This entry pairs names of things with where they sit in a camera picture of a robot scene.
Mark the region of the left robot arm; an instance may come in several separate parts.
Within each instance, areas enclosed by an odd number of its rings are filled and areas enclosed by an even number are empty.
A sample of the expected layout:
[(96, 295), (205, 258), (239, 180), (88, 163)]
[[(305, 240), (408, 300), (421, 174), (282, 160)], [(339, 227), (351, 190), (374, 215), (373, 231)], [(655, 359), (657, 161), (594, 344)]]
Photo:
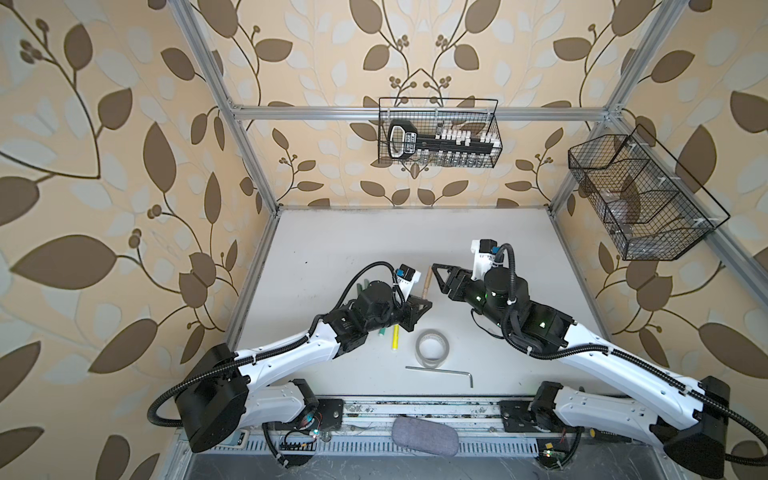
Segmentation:
[(411, 293), (420, 272), (407, 265), (381, 265), (390, 281), (372, 281), (351, 298), (361, 278), (356, 275), (335, 306), (316, 315), (304, 333), (252, 349), (233, 351), (226, 344), (209, 349), (182, 382), (150, 404), (148, 421), (183, 429), (195, 453), (253, 426), (315, 426), (319, 402), (307, 382), (292, 374), (354, 351), (383, 328), (411, 332), (432, 306)]

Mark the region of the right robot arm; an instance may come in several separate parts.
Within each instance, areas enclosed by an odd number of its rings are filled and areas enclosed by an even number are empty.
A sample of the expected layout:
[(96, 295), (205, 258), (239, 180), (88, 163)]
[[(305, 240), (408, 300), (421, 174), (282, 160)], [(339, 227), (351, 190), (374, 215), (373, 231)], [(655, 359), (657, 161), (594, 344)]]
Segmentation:
[(593, 428), (645, 443), (679, 466), (720, 478), (726, 464), (764, 468), (766, 456), (744, 457), (726, 450), (728, 427), (736, 423), (761, 443), (766, 433), (729, 407), (730, 388), (709, 376), (675, 374), (617, 347), (572, 316), (531, 299), (516, 273), (510, 244), (475, 240), (472, 268), (436, 263), (431, 272), (440, 291), (472, 313), (490, 320), (494, 338), (540, 361), (559, 361), (619, 391), (597, 395), (559, 382), (540, 385), (529, 411), (536, 427)]

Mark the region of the brown fineliner pen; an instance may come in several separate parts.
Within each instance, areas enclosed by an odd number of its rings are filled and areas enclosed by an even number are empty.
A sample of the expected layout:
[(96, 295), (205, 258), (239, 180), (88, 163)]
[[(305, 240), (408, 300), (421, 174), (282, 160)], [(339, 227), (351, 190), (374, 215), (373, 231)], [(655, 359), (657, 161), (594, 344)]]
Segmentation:
[(433, 272), (431, 268), (429, 268), (426, 273), (426, 277), (425, 277), (423, 289), (422, 289), (422, 295), (421, 295), (421, 298), (424, 300), (427, 300), (428, 298), (428, 292), (429, 292), (432, 278), (433, 278)]

